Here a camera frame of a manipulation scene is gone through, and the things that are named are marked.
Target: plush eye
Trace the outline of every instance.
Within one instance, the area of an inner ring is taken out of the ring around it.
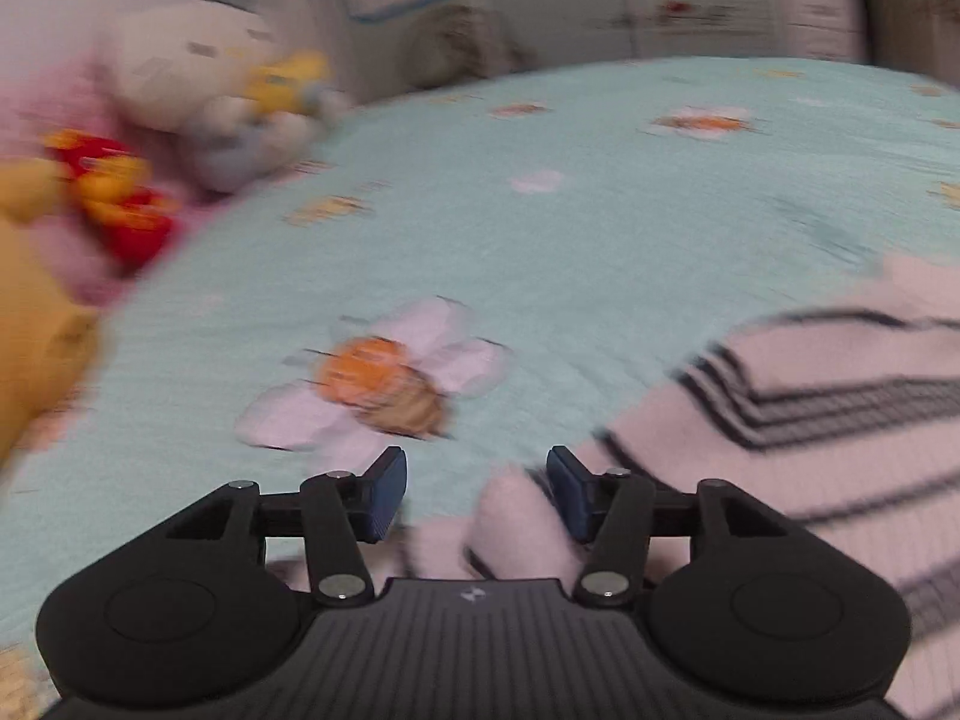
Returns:
[[[194,43],[192,41],[186,44],[186,50],[190,53],[195,53],[195,55],[209,56],[210,58],[215,57],[218,53],[216,46],[209,46],[205,43]]]

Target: ridged black surface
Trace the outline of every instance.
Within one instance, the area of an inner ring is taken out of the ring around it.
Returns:
[[[770,720],[688,685],[629,618],[585,610],[555,581],[396,580],[378,602],[320,615],[274,674],[174,712],[79,699],[48,720]],[[784,712],[792,720],[894,720],[883,704]]]

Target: white logo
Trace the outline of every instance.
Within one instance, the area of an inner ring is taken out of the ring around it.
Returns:
[[[478,601],[483,601],[483,599],[487,597],[487,594],[478,587],[471,587],[469,590],[465,590],[464,592],[460,593],[460,597],[465,601],[475,604]]]

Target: light blue bed sheet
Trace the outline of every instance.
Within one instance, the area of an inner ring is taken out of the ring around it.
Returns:
[[[56,583],[222,483],[295,490],[307,456],[233,425],[296,379],[291,354],[333,346],[338,317],[443,295],[512,351],[499,386],[456,403],[452,439],[400,441],[416,520],[466,514],[493,466],[576,445],[738,322],[832,295],[890,248],[953,255],[960,212],[931,193],[960,181],[960,130],[933,121],[960,121],[960,95],[918,83],[677,59],[362,112],[316,150],[336,167],[243,202],[114,319],[92,411],[0,507],[0,644],[29,638]],[[491,116],[510,103],[549,110]],[[755,131],[651,134],[688,105],[748,109]],[[326,194],[371,213],[284,221]]]

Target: large yellow plush toy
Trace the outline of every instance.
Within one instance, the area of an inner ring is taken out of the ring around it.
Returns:
[[[0,163],[0,481],[30,424],[74,391],[100,348],[97,312],[70,300],[20,229],[65,203],[57,163]]]

